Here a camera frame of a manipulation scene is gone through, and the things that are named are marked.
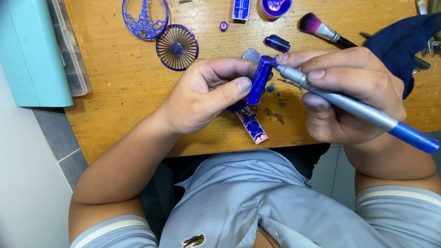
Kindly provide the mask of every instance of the white wall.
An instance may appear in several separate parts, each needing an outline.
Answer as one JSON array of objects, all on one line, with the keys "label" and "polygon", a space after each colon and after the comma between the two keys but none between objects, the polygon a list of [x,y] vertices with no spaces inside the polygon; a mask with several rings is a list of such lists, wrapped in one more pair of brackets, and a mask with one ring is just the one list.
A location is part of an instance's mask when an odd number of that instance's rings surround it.
[{"label": "white wall", "polygon": [[72,191],[0,63],[0,248],[67,248]]}]

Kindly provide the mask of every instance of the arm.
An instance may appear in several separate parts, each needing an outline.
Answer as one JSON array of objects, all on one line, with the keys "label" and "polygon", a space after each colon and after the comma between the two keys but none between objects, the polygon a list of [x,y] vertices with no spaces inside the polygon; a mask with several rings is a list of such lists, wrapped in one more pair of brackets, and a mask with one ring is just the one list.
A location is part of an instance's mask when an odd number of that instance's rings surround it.
[{"label": "arm", "polygon": [[[404,84],[368,49],[338,52],[294,52],[278,55],[277,62],[299,68],[318,87],[343,92],[398,119],[406,118],[402,101]],[[343,144],[356,169],[355,191],[378,185],[407,185],[441,195],[434,160],[412,146],[335,108],[323,98],[306,93],[306,127],[316,140]]]},{"label": "arm", "polygon": [[196,133],[246,96],[257,64],[242,59],[197,60],[165,102],[95,160],[80,177],[69,209],[69,238],[106,219],[144,217],[137,195],[181,134]]}]

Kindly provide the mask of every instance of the dark blue cloth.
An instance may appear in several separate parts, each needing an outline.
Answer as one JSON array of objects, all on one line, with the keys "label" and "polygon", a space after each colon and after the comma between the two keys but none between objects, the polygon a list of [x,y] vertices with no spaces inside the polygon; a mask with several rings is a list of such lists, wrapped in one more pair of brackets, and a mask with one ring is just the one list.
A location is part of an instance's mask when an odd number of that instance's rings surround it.
[{"label": "dark blue cloth", "polygon": [[441,12],[417,15],[400,20],[364,44],[394,74],[404,82],[403,99],[412,92],[412,70],[415,54],[427,46],[427,41],[441,31]]}]

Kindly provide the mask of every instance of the wooden table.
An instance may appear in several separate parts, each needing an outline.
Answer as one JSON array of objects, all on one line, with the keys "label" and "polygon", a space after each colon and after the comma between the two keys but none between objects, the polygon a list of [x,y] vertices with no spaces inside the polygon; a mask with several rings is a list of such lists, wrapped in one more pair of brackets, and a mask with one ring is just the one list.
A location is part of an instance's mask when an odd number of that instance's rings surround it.
[{"label": "wooden table", "polygon": [[[142,1],[137,1],[134,6],[139,9],[132,12],[134,16],[141,8]],[[158,6],[157,0],[149,1]],[[89,163],[154,111],[182,75],[161,63],[155,42],[131,34],[121,15],[121,2],[65,0],[93,87],[92,93],[74,98],[75,105],[65,110]],[[242,24],[232,20],[232,0],[193,0],[185,4],[169,0],[170,23],[185,25],[194,32],[200,58],[240,57],[248,48],[274,56],[277,51],[263,44],[263,39],[271,34],[290,41],[292,51],[337,50],[298,31],[298,20],[310,11],[358,45],[365,40],[360,31],[374,34],[395,21],[416,15],[413,0],[294,0],[287,14],[270,22],[259,16],[257,1],[251,2],[250,20]],[[224,33],[219,30],[221,21],[230,24]],[[441,130],[441,60],[439,55],[425,60],[432,68],[415,74],[415,89],[405,101],[406,123],[432,132]],[[201,132],[183,135],[169,156],[317,143],[305,128],[302,93],[278,78],[280,75],[276,74],[271,81],[276,90],[263,96],[257,113],[268,140],[255,145],[234,114],[222,113]]]}]

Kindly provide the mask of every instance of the embroidered logo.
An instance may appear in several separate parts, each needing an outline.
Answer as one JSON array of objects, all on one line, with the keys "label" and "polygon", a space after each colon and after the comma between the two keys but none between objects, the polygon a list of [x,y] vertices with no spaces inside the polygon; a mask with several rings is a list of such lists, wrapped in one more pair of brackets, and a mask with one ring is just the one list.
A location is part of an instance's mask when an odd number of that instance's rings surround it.
[{"label": "embroidered logo", "polygon": [[196,247],[196,246],[202,245],[204,243],[204,241],[205,241],[204,234],[196,235],[196,236],[193,236],[191,239],[187,239],[186,241],[184,241],[182,243],[184,245],[184,247],[182,247],[182,248],[187,248],[190,245],[191,245],[191,247]]}]

